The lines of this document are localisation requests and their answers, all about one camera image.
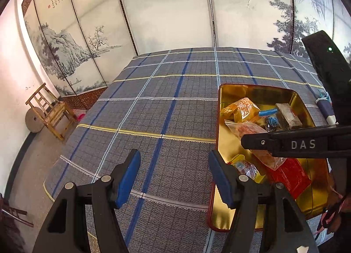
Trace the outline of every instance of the blue rubber fingertip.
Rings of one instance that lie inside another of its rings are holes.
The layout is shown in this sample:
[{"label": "blue rubber fingertip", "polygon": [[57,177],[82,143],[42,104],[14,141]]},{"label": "blue rubber fingertip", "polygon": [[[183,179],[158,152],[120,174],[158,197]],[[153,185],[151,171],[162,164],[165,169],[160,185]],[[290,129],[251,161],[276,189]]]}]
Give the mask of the blue rubber fingertip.
[{"label": "blue rubber fingertip", "polygon": [[224,171],[217,160],[216,155],[211,151],[208,154],[208,165],[210,167],[213,180],[218,188],[222,201],[228,205],[228,207],[234,206],[234,200],[232,197],[232,190]]},{"label": "blue rubber fingertip", "polygon": [[136,175],[140,168],[140,162],[141,162],[140,152],[136,151],[122,180],[118,185],[118,197],[115,200],[115,203],[118,208],[120,208],[124,203],[126,203],[129,198],[129,194],[132,190],[132,186],[134,184]]}]

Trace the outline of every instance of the chair backrest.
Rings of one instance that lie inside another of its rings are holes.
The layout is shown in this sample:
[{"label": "chair backrest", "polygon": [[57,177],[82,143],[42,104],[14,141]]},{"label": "chair backrest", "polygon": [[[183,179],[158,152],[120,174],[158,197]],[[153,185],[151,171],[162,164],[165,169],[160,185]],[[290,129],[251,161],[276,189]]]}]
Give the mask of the chair backrest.
[{"label": "chair backrest", "polygon": [[34,108],[34,105],[32,104],[31,100],[35,99],[39,107],[42,109],[42,111],[45,113],[45,116],[49,114],[47,111],[48,107],[51,107],[50,101],[45,97],[45,92],[56,102],[59,102],[57,97],[54,96],[52,92],[45,86],[45,83],[43,83],[35,92],[30,96],[30,98],[26,101],[26,104],[28,104],[35,112],[37,115],[41,116],[39,113]]}]

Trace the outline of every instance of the red package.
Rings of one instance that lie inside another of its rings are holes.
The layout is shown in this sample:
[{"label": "red package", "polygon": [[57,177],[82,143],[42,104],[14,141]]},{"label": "red package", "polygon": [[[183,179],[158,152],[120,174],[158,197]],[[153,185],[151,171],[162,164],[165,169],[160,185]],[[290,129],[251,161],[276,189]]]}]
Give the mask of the red package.
[{"label": "red package", "polygon": [[266,166],[264,167],[268,180],[271,183],[283,183],[294,200],[311,184],[311,180],[297,159],[288,158],[275,171]]}]

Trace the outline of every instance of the plaid tablecloth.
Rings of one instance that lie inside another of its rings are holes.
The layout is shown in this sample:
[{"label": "plaid tablecloth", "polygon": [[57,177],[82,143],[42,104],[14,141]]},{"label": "plaid tablecloth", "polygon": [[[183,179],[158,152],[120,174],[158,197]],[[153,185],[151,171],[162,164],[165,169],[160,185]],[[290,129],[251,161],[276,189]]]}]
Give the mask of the plaid tablecloth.
[{"label": "plaid tablecloth", "polygon": [[[309,60],[274,51],[222,47],[161,51],[134,57],[67,141],[45,181],[56,198],[67,182],[82,185],[111,173],[129,151],[141,166],[126,204],[116,211],[130,252],[220,252],[224,233],[206,224],[222,83],[297,91],[317,126],[322,84]],[[95,235],[92,209],[87,226]],[[252,252],[259,248],[256,234]]]}]

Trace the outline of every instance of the black baseboard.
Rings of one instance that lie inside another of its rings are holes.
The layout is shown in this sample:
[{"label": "black baseboard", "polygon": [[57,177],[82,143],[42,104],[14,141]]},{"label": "black baseboard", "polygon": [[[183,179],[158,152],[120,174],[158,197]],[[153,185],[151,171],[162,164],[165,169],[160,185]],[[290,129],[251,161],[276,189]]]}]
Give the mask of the black baseboard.
[{"label": "black baseboard", "polygon": [[7,180],[7,184],[6,184],[6,188],[5,188],[5,193],[4,193],[4,198],[6,200],[9,200],[9,198],[10,198],[12,186],[13,186],[13,183],[15,181],[17,171],[20,167],[20,164],[23,160],[25,153],[27,152],[29,145],[32,143],[35,136],[36,136],[36,133],[33,133],[33,132],[30,132],[28,134],[26,140],[24,141],[24,143],[21,146],[20,151],[18,151],[18,154],[17,154],[15,161],[13,162],[13,166],[11,168],[10,175],[8,176],[8,180]]}]

